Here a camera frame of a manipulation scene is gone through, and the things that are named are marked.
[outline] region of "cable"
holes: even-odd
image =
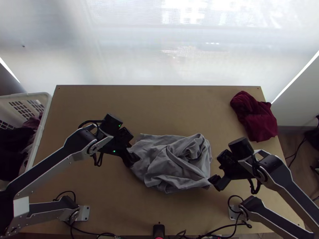
[[[103,123],[103,122],[105,122],[105,120],[87,120],[87,121],[84,121],[82,124],[80,124],[78,129],[82,128],[87,123],[94,123],[94,124],[98,125],[98,123]]]
[[[77,198],[77,197],[76,197],[76,194],[75,194],[73,191],[70,191],[70,190],[64,191],[64,192],[60,193],[55,199],[53,199],[53,201],[57,201],[58,198],[59,198],[61,195],[65,194],[65,193],[68,193],[68,192],[70,192],[70,193],[73,194],[73,201],[76,203],[76,198]],[[84,233],[84,234],[95,235],[95,236],[97,236],[97,239],[98,239],[99,237],[101,237],[101,236],[118,237],[118,238],[125,239],[124,237],[119,237],[119,236],[117,236],[117,235],[115,235],[115,234],[113,234],[113,233],[109,233],[109,232],[104,232],[104,233],[100,233],[100,234],[99,234],[99,233],[92,233],[92,232],[80,230],[79,228],[77,228],[77,227],[74,226],[75,221],[74,221],[73,223],[71,223],[71,224],[68,223],[68,222],[66,222],[66,221],[64,221],[64,223],[67,224],[67,225],[70,227],[70,235],[71,235],[71,238],[72,238],[72,239],[75,239],[75,238],[74,238],[74,235],[73,235],[73,229],[76,230],[76,231],[79,231],[79,232],[81,232],[81,233]]]
[[[301,143],[298,145],[296,152],[295,152],[293,155],[290,155],[290,156],[288,156],[287,158],[285,158],[285,159],[288,159],[288,158],[291,158],[291,157],[294,156],[293,159],[292,159],[292,161],[290,162],[288,168],[290,168],[290,166],[292,165],[292,163],[293,163],[294,160],[296,159],[297,154],[298,154],[298,151],[299,151],[299,148],[300,148],[300,147],[302,146],[302,144],[303,144],[304,142],[306,142],[306,141],[307,141],[307,139],[306,139],[306,137],[304,137],[304,138],[302,139]]]
[[[230,211],[232,211],[232,212],[234,212],[234,213],[241,213],[241,211],[239,211],[239,212],[237,212],[237,211],[234,211],[233,209],[232,209],[232,207],[230,206],[230,200],[232,199],[232,198],[240,198],[241,200],[242,200],[242,202],[244,201],[244,199],[242,198],[242,197],[240,197],[240,196],[238,196],[238,195],[232,195],[232,196],[230,196],[229,197],[229,199],[228,199],[228,201],[227,201],[227,204],[228,204],[228,208],[230,209]]]
[[[109,232],[104,232],[104,233],[98,234],[98,233],[83,231],[83,230],[80,230],[79,228],[77,228],[77,227],[74,226],[74,223],[75,223],[75,222],[73,222],[72,224],[69,224],[69,223],[67,223],[67,222],[65,221],[64,223],[67,224],[67,225],[71,228],[70,231],[71,231],[71,237],[72,237],[72,239],[74,238],[74,237],[73,237],[73,233],[72,233],[72,230],[73,230],[73,229],[76,230],[76,231],[78,231],[78,232],[84,233],[84,234],[94,235],[94,236],[98,236],[98,237],[100,237],[100,236],[107,236],[107,237],[115,237],[115,236],[117,236],[117,235],[115,235],[115,234],[113,234],[113,233],[109,233]]]
[[[210,237],[210,236],[219,237],[219,238],[225,238],[225,239],[227,239],[227,238],[232,238],[232,237],[235,235],[235,233],[236,233],[237,226],[245,225],[245,226],[248,227],[248,228],[252,228],[252,226],[251,226],[250,224],[246,223],[246,222],[238,223],[239,217],[240,217],[242,214],[243,214],[242,212],[238,214],[235,224],[226,225],[226,226],[217,228],[217,229],[215,229],[215,230],[213,230],[213,231],[210,231],[210,232],[208,232],[208,233],[206,233],[206,234],[204,234],[204,235],[198,236],[198,239],[201,239],[201,238],[203,238],[203,237]],[[235,226],[235,229],[234,229],[233,233],[232,233],[230,236],[223,237],[223,236],[218,236],[218,235],[214,235],[214,234],[213,234],[213,233],[216,232],[216,231],[219,231],[219,230],[224,229],[224,228],[226,228],[226,227],[233,227],[233,226]]]
[[[312,201],[315,202],[319,199],[319,196],[317,196],[316,198],[314,198]]]
[[[255,189],[254,183],[252,182],[251,178],[248,178],[248,182],[250,184],[250,193],[251,194],[257,194],[260,190],[260,186],[262,185],[262,183],[257,179],[257,186]]]
[[[53,201],[58,201],[58,198],[61,196],[61,195],[63,195],[63,194],[65,194],[65,193],[68,193],[68,192],[70,192],[70,193],[72,193],[73,194],[73,201],[76,203],[77,202],[77,196],[75,195],[75,192],[73,192],[73,191],[64,191],[64,192],[61,192],[55,199],[53,199]]]

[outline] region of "laundry basket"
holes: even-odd
[[[42,112],[41,122],[34,137],[32,148],[29,150],[26,169],[32,168],[39,147],[45,121],[49,112],[51,95],[46,92],[23,93],[0,96],[0,130],[22,127],[31,117],[38,117]]]

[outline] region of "wooden table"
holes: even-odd
[[[255,86],[57,86],[35,163],[60,148],[83,121],[101,120],[111,113],[123,120],[135,137],[139,133],[202,133],[211,143],[211,175],[223,175],[217,155],[232,140],[246,136],[229,105],[241,90],[265,100],[261,88]],[[252,146],[284,158],[277,137]],[[164,194],[147,188],[120,158],[110,155],[104,156],[100,168],[94,167],[91,158],[72,164],[32,194],[30,202],[50,201],[64,190],[75,191],[77,203],[91,206],[89,221],[77,224],[80,229],[117,235],[151,235],[152,226],[159,221],[168,235],[184,229],[188,235],[203,234],[233,223],[228,218],[229,196],[245,199],[251,195],[247,180],[232,181],[222,192],[212,186]],[[278,193],[262,186],[258,197],[273,211],[304,226]],[[270,232],[260,223],[252,225],[252,229],[239,226],[237,233]],[[230,227],[218,233],[233,230]],[[24,232],[68,234],[69,228],[55,220],[25,227]]]

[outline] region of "maroon cloth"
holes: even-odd
[[[244,126],[250,141],[265,141],[278,134],[277,120],[269,102],[259,102],[245,91],[237,93],[230,106]]]

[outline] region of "gray t-shirt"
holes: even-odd
[[[211,146],[199,133],[189,137],[141,134],[128,151],[141,158],[131,170],[147,187],[171,193],[210,185]]]

